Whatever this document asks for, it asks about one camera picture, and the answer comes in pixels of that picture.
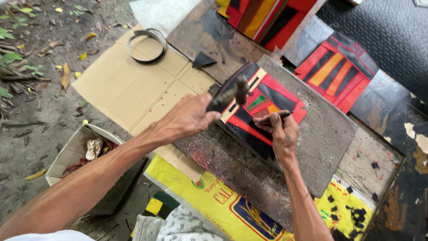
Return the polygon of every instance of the white sleeve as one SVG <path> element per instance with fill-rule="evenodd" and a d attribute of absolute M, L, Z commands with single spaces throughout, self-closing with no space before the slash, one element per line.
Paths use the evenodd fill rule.
<path fill-rule="evenodd" d="M 47 234 L 24 234 L 5 241 L 95 241 L 89 236 L 74 230 L 62 230 Z"/>

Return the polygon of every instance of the crumpled paper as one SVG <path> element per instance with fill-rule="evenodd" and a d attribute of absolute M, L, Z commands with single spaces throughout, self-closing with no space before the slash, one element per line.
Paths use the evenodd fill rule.
<path fill-rule="evenodd" d="M 103 148 L 103 140 L 100 138 L 96 140 L 88 140 L 86 144 L 88 147 L 88 151 L 86 152 L 86 159 L 92 161 L 100 154 L 101 149 Z"/>

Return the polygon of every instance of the hammer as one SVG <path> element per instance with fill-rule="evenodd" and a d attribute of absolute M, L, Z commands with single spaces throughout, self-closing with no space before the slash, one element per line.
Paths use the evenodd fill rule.
<path fill-rule="evenodd" d="M 247 93 L 250 89 L 247 81 L 245 76 L 239 75 L 236 78 L 235 86 L 225 91 L 222 95 L 215 97 L 208 105 L 206 111 L 213 111 L 219 106 L 228 105 L 233 98 L 235 98 L 238 105 L 244 105 L 247 102 Z"/>

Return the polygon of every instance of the cardboard sheet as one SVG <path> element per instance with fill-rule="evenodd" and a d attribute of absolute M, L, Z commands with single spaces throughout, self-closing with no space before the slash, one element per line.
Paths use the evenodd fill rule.
<path fill-rule="evenodd" d="M 142 29 L 137 25 L 133 30 Z M 71 85 L 91 104 L 133 136 L 161 119 L 188 94 L 208 91 L 215 80 L 205 72 L 192 69 L 192 63 L 168 49 L 156 64 L 142 65 L 129 55 L 128 31 L 108 48 L 82 76 Z M 150 59 L 161 51 L 156 40 L 140 36 L 131 42 L 132 54 Z M 198 181 L 205 169 L 173 145 L 155 150 L 157 154 Z"/>

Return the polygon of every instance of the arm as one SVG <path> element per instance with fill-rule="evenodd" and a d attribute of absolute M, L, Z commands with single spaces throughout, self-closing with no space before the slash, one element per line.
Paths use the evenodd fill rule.
<path fill-rule="evenodd" d="M 150 151 L 208 128 L 219 112 L 205 112 L 211 95 L 187 96 L 164 118 L 49 187 L 0 227 L 0 240 L 68 228 L 91 210 L 116 181 Z"/>
<path fill-rule="evenodd" d="M 273 136 L 273 150 L 280 162 L 290 194 L 293 209 L 293 227 L 296 240 L 333 241 L 333 238 L 318 213 L 300 173 L 296 159 L 299 126 L 291 115 L 280 119 L 277 113 L 270 114 L 271 126 L 257 125 Z"/>

